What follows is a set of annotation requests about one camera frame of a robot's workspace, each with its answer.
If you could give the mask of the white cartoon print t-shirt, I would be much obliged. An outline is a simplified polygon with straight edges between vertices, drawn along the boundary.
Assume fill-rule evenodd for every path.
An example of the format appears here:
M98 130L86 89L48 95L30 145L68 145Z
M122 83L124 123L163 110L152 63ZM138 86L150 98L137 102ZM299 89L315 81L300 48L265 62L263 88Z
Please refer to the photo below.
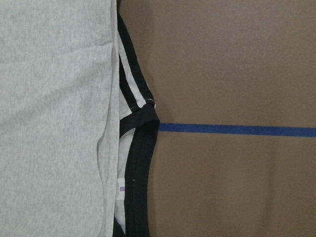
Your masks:
M1 1L1 236L149 236L158 127L117 1Z

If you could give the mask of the blue floor tape strip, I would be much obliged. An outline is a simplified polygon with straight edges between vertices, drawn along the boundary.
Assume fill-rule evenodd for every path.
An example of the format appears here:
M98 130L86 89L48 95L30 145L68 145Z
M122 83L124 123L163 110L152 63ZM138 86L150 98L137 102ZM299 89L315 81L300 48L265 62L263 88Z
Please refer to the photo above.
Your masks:
M281 126L161 123L159 126L159 131L234 135L288 136L309 138L315 138L316 136L315 128Z

